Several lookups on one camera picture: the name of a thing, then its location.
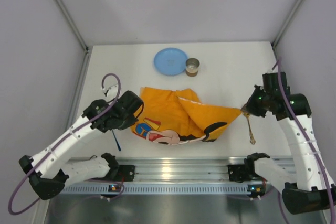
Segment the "orange cartoon mouse cloth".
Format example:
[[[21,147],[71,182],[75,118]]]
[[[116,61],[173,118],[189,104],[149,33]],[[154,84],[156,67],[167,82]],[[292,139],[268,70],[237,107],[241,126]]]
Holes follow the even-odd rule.
[[[136,136],[151,143],[183,145],[214,142],[241,114],[240,109],[202,103],[192,89],[163,90],[143,87]]]

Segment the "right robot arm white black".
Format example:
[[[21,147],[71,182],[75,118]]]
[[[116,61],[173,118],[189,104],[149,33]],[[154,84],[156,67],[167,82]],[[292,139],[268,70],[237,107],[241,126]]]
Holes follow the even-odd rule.
[[[324,166],[312,127],[312,112],[305,95],[292,94],[284,72],[263,74],[243,107],[250,115],[275,116],[291,152],[296,175],[291,175],[266,153],[244,159],[250,177],[262,177],[280,193],[287,210],[302,214],[333,209],[335,182]]]

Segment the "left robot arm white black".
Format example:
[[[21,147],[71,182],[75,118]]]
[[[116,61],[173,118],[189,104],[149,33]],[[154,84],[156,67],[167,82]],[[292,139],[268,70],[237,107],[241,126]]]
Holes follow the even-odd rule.
[[[25,155],[19,160],[33,191],[42,200],[57,196],[61,191],[90,179],[113,180],[119,164],[110,153],[76,163],[68,161],[89,142],[111,130],[125,130],[133,126],[137,111],[144,102],[132,91],[108,103],[94,100],[76,122],[57,140],[38,154]]]

